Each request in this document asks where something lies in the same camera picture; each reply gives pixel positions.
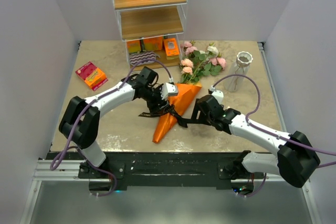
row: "white wall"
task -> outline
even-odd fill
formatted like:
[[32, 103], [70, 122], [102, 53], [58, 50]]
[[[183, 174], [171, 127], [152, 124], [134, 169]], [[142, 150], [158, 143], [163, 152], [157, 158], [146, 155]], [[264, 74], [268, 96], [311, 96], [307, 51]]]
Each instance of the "white wall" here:
[[19, 223], [76, 49], [55, 0], [0, 0], [1, 223]]
[[[336, 152], [335, 0], [290, 0], [266, 42], [266, 56], [289, 132]], [[322, 163], [336, 157], [319, 155]], [[335, 223], [336, 166], [311, 177], [323, 223]]]
[[[111, 0], [56, 1], [76, 39], [120, 39]], [[288, 1], [190, 0], [186, 38], [265, 41]]]

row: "pink rose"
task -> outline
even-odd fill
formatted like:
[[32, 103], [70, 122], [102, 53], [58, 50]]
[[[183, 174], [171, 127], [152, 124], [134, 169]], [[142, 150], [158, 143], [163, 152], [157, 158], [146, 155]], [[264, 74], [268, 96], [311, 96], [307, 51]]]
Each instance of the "pink rose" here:
[[221, 65], [223, 69], [226, 67], [226, 60], [224, 58], [217, 58], [218, 63]]
[[182, 64], [182, 66], [187, 66], [187, 67], [191, 67], [191, 68], [193, 68], [194, 67], [194, 64], [193, 64], [193, 62], [191, 61], [191, 60], [189, 60], [189, 59], [184, 59], [184, 60], [181, 60], [181, 64]]
[[184, 67], [181, 73], [193, 74], [193, 69], [191, 67]]
[[209, 61], [212, 63], [212, 65], [217, 65], [218, 64], [216, 58], [210, 58]]
[[191, 54], [194, 50], [197, 50], [196, 47], [188, 47], [187, 50], [185, 51], [185, 55]]
[[192, 47], [193, 44], [190, 43], [190, 41], [185, 41], [184, 42], [184, 47]]

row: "flower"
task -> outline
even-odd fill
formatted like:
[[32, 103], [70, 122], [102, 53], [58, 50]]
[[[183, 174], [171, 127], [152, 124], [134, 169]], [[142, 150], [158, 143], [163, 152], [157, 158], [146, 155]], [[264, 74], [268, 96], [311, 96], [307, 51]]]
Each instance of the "flower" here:
[[212, 65], [217, 65], [218, 64], [216, 58], [210, 58], [209, 61], [212, 63]]
[[193, 62], [189, 59], [181, 60], [181, 64], [182, 64], [182, 66], [187, 66], [187, 67], [191, 67], [191, 68], [194, 67]]
[[217, 47], [214, 47], [214, 46], [208, 46], [206, 48], [207, 51], [209, 51], [212, 55], [215, 55], [217, 56], [218, 55], [218, 49]]
[[218, 63], [221, 65], [223, 69], [226, 67], [226, 60], [224, 58], [216, 58]]
[[193, 69], [191, 67], [184, 67], [181, 73], [193, 74]]
[[190, 41], [185, 41], [184, 42], [184, 47], [192, 47], [192, 46], [193, 46], [193, 44], [191, 44]]
[[197, 50], [197, 48], [196, 47], [188, 47], [187, 48], [187, 50], [185, 51], [185, 55], [189, 55], [189, 54], [191, 54], [194, 50]]

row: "table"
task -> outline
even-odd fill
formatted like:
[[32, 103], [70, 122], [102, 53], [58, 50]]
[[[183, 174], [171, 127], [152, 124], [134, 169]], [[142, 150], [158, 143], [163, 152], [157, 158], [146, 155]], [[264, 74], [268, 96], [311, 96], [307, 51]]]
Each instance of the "table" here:
[[[204, 50], [211, 41], [197, 41], [195, 46]], [[207, 94], [207, 89], [218, 79], [227, 75], [231, 64], [240, 51], [252, 54], [253, 62], [248, 76], [256, 81], [261, 92], [261, 105], [259, 111], [250, 118], [268, 127], [280, 130], [279, 117], [277, 115], [274, 98], [266, 75], [262, 57], [255, 41], [214, 41], [219, 51], [227, 60], [227, 68], [219, 76], [204, 77], [201, 79], [203, 86], [197, 98]], [[75, 74], [75, 70], [92, 61], [102, 69], [109, 81], [97, 91], [92, 91]], [[180, 79], [179, 67], [170, 67], [175, 82]], [[64, 104], [61, 109], [60, 119], [65, 112], [69, 100], [74, 96], [81, 98], [90, 97], [106, 89], [115, 86], [129, 71], [125, 58], [125, 46], [121, 41], [82, 41], [74, 69], [72, 71], [69, 87]], [[168, 76], [164, 69], [157, 69], [159, 83], [167, 82]], [[255, 87], [244, 80], [242, 88], [230, 93], [225, 91], [224, 83], [217, 86], [224, 92], [224, 105], [230, 106], [241, 113], [252, 111], [257, 103]], [[191, 116], [193, 104], [188, 108], [184, 117]], [[228, 135], [225, 132], [216, 131], [207, 125], [190, 125], [187, 129], [177, 124], [167, 133], [159, 143], [152, 142], [152, 136], [158, 122], [158, 118], [141, 118], [138, 115], [147, 111], [146, 103], [137, 99], [127, 105], [121, 105], [110, 113], [107, 113], [99, 125], [97, 141], [103, 151], [106, 152], [241, 152], [251, 150], [255, 152], [265, 151], [260, 146], [243, 138]], [[61, 151], [66, 139], [58, 131], [55, 134], [51, 151]]]

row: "white rose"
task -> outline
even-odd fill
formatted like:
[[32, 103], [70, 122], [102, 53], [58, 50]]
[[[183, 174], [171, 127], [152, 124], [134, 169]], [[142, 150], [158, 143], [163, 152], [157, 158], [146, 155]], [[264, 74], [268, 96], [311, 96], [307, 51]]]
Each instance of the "white rose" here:
[[218, 55], [218, 49], [217, 47], [214, 47], [214, 46], [208, 46], [206, 48], [207, 51], [209, 51], [211, 54], [217, 56]]

